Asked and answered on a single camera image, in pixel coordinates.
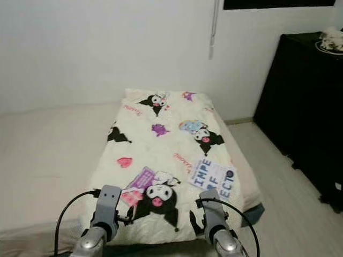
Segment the black dresser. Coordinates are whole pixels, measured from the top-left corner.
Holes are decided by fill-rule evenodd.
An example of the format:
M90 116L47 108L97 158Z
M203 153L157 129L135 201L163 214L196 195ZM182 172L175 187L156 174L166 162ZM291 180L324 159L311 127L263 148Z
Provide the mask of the black dresser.
M317 50L319 35L281 36L253 119L340 212L343 57Z

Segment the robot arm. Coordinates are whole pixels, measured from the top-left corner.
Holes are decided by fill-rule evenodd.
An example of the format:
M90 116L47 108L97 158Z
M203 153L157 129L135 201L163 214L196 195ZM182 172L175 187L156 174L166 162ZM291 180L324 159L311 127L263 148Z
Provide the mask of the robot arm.
M118 221L124 224L131 222L130 218L119 216L116 210L121 191L116 186L105 185L102 188L94 217L91 220L91 227L78 240L70 257L102 257L106 243L117 234ZM243 246L233 236L225 221L227 215L222 205L217 202L201 201L205 198L219 199L216 189L202 192L200 199L197 200L198 207L203 207L205 212L205 227L200 233L204 233L207 242L214 245L218 257L246 257Z

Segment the floor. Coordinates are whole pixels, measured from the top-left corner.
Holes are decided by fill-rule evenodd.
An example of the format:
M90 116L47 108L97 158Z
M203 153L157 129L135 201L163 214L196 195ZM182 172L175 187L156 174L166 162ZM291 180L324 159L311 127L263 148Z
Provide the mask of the floor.
M229 128L255 171L263 195L266 211L255 225L261 256L343 256L343 214L318 201L319 193L310 181L300 170L292 169L291 160L281 155L255 124ZM249 255L256 256L249 229L238 235ZM216 256L202 241L167 244L144 252L137 256Z

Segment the baseboard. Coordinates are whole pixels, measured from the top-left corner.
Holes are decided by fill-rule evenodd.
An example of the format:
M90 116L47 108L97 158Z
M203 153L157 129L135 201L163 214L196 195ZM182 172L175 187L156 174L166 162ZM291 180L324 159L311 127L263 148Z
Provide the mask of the baseboard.
M248 123L252 122L252 117L248 118L241 118L241 119L231 119L231 120L224 120L224 123L228 125L236 125L236 124L241 124L241 123Z

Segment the beige bedsheet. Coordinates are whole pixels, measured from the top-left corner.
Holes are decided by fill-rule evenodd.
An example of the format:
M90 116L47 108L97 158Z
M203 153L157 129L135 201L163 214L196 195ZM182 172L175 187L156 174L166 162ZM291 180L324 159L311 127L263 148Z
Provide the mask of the beige bedsheet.
M0 251L8 253L2 256L51 252L47 238L53 239L52 225L65 204L86 187L119 107L117 102L0 116ZM260 191L230 131L217 118L238 168L247 210L260 203ZM65 214L69 223L64 223L60 241L65 249L78 236L81 210L75 203Z

